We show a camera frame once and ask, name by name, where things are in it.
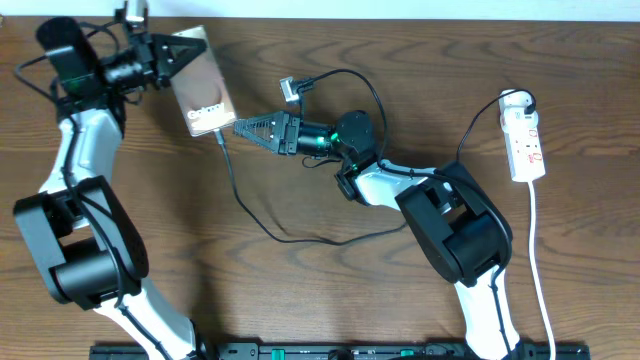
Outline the Galaxy S25 Ultra smartphone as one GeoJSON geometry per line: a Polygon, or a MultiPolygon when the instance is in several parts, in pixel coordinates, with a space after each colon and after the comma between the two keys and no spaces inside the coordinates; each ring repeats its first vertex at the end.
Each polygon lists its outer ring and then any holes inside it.
{"type": "Polygon", "coordinates": [[[236,111],[205,28],[200,25],[175,35],[206,44],[205,51],[171,79],[189,133],[198,137],[232,125],[237,120],[236,111]]]}

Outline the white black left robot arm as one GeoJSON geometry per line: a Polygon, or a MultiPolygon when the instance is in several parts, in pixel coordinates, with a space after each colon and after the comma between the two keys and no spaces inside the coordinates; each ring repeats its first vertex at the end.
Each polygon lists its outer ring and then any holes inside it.
{"type": "Polygon", "coordinates": [[[111,30],[67,16],[37,29],[55,70],[44,96],[61,142],[49,177],[15,203],[13,216],[54,300],[110,318],[145,358],[212,359],[216,351],[193,321],[155,287],[143,240],[111,186],[126,106],[148,87],[168,87],[206,43],[124,22],[127,45],[100,56],[90,39],[111,30]]]}

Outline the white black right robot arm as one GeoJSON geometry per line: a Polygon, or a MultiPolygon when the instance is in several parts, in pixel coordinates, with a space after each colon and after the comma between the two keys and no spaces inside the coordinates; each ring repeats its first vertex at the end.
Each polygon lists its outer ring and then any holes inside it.
{"type": "Polygon", "coordinates": [[[512,232],[462,164],[418,170],[392,164],[382,158],[372,121],[361,110],[334,125],[279,111],[239,120],[234,132],[276,155],[340,163],[335,179],[345,198],[399,211],[431,266],[454,285],[471,353],[515,357],[520,337],[504,279],[512,232]]]}

